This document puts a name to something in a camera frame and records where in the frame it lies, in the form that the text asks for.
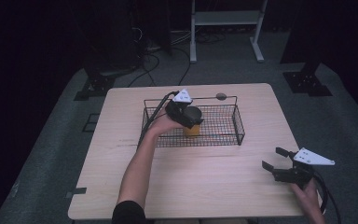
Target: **gray carpet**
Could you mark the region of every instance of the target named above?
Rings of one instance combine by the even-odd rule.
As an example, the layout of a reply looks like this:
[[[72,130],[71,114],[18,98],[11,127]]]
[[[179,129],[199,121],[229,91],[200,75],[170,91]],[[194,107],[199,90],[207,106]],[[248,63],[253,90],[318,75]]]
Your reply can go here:
[[[291,93],[282,72],[298,71],[303,64],[279,64],[287,37],[288,33],[261,34],[259,44],[266,59],[264,63],[256,62],[247,34],[227,35],[226,40],[213,45],[197,45],[198,62],[191,65],[182,84],[270,84],[298,145],[336,161],[335,166],[317,167],[317,170],[335,196],[342,223],[358,223],[358,105],[339,76],[323,64],[316,75],[333,96]],[[188,52],[189,45],[177,48]],[[177,85],[188,65],[185,54],[174,49],[172,56],[162,51],[155,55],[160,60],[150,73],[155,84]],[[145,57],[147,68],[153,67],[155,62],[153,57]],[[140,69],[118,78],[115,88],[126,88],[142,73]],[[76,187],[92,138],[92,133],[83,133],[82,129],[89,114],[101,111],[104,100],[93,97],[88,101],[74,101],[86,79],[85,72],[78,71],[62,93],[0,210],[0,223],[71,223],[67,216],[71,202],[68,192]],[[132,86],[150,85],[154,85],[150,77],[144,76]],[[325,216],[328,223],[337,223],[331,203]],[[255,217],[253,220],[260,224],[307,223],[303,217]]]

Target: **light wood surface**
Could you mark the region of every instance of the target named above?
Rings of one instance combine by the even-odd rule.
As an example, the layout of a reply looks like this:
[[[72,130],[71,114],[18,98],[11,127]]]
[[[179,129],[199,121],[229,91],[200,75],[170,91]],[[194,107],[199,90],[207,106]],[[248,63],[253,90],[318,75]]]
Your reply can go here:
[[[121,178],[139,139],[145,99],[186,88],[191,97],[238,96],[245,130],[241,146],[158,147],[145,213],[148,218],[285,217],[302,215],[289,186],[275,182],[264,160],[290,168],[275,147],[298,146],[269,84],[151,87],[108,92],[68,216],[109,219]]]

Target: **wire basket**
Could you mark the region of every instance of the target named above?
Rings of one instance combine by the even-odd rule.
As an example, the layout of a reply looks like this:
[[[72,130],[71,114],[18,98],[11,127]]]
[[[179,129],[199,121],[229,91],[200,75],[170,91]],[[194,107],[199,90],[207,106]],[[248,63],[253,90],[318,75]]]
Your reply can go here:
[[[145,100],[145,126],[161,100]],[[210,147],[241,145],[245,130],[242,126],[237,96],[225,100],[216,97],[193,98],[193,106],[202,112],[204,121],[200,125],[200,135],[191,138],[184,135],[183,129],[174,129],[161,135],[156,147]]]

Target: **white triangular marker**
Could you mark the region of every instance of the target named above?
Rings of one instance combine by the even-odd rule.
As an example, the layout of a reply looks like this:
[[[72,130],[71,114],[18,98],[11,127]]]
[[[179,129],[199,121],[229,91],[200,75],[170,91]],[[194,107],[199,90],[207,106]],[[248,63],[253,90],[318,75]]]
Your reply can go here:
[[[191,99],[190,95],[188,94],[186,89],[183,89],[179,93],[175,95],[172,99],[174,102],[181,102],[181,103],[191,103],[193,100]]]
[[[331,161],[323,156],[320,156],[314,152],[311,152],[305,148],[301,148],[294,157],[295,161],[306,163],[309,165],[334,165],[334,161]]]

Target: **black sleeve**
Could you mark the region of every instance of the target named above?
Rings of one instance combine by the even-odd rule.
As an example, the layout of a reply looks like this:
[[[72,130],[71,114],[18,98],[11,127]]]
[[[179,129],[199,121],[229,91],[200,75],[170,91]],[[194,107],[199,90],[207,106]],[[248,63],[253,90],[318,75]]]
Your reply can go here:
[[[144,209],[134,201],[125,201],[116,205],[112,224],[145,224]]]

